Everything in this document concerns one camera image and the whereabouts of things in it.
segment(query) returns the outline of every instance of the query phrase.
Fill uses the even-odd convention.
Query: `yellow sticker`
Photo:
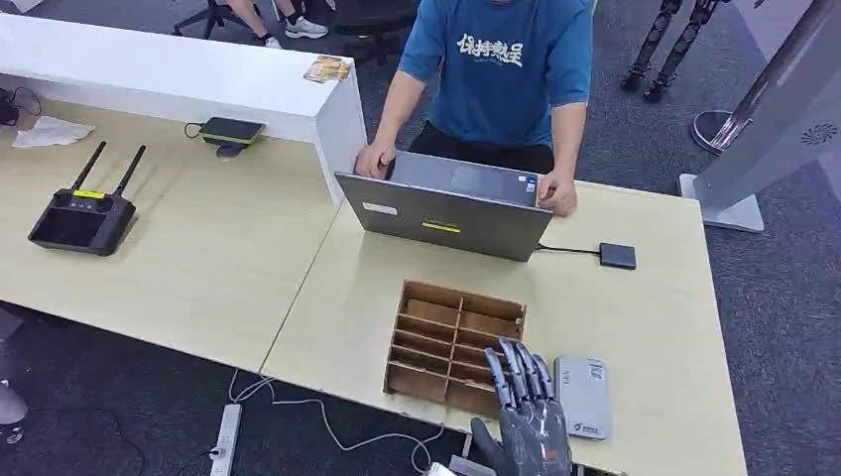
[[[434,230],[441,230],[441,231],[449,231],[450,233],[461,233],[461,230],[452,226],[443,226],[438,225],[436,223],[429,223],[429,222],[422,222],[421,225],[425,226],[426,228],[432,228]]]
[[[102,191],[74,190],[73,195],[85,198],[105,198],[105,193]]]

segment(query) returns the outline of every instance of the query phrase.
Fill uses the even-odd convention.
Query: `wooden organizer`
[[[483,354],[505,361],[497,338],[523,338],[517,302],[404,281],[386,365],[385,389],[495,417],[499,403]]]

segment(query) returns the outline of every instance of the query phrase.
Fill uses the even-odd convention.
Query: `power strip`
[[[213,466],[210,468],[210,476],[230,476],[241,414],[241,405],[225,406],[225,411],[222,412],[222,425],[219,427],[219,439],[216,440],[216,447],[213,448],[218,451],[218,454],[212,456]]]

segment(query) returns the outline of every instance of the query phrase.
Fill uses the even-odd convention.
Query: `white power bank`
[[[558,357],[554,359],[554,387],[563,405],[568,434],[594,439],[610,436],[611,411],[604,362]]]

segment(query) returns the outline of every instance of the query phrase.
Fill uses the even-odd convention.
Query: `black cable on floor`
[[[181,466],[181,468],[179,468],[178,471],[176,471],[176,473],[173,476],[181,476],[181,474],[183,474],[184,470],[186,468],[190,467],[192,465],[192,463],[195,462],[196,459],[198,459],[201,456],[207,456],[210,453],[212,453],[212,451],[202,451],[200,453],[194,454],[184,465]]]
[[[123,434],[123,427],[120,423],[120,417],[117,415],[116,412],[113,410],[108,409],[100,409],[100,408],[93,408],[93,407],[79,407],[75,409],[30,409],[30,413],[33,414],[82,414],[82,413],[102,413],[106,414],[111,417],[111,420],[114,421],[114,427],[116,428],[117,436],[123,440],[128,446],[130,446],[134,451],[137,453],[138,458],[140,459],[140,470],[137,472],[137,476],[141,476],[144,471],[146,471],[146,467],[149,465],[149,460],[146,457],[146,453],[140,449],[140,445],[135,443],[133,440],[129,439],[128,436]]]

